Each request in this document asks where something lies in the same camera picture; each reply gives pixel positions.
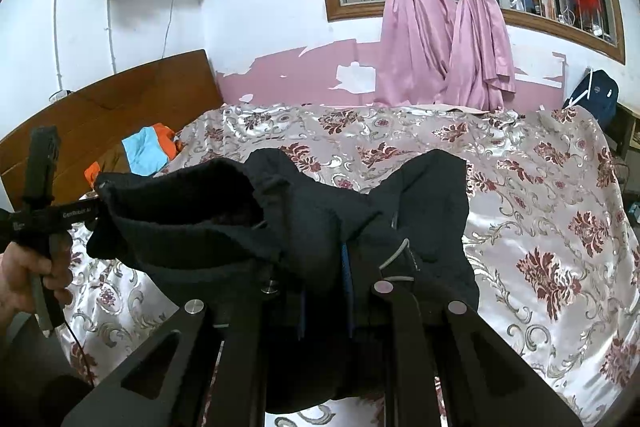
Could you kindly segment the person's left hand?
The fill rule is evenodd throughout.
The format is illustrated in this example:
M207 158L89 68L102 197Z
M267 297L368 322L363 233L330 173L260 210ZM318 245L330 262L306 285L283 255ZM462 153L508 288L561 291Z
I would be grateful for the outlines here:
M18 312L33 314L35 301L32 297L32 278L40 280L52 291L62 306L69 305L73 296L68 286L72 283L70 255L72 238L67 234L50 237L51 259L37 251L10 242L1 254L1 336L6 335Z

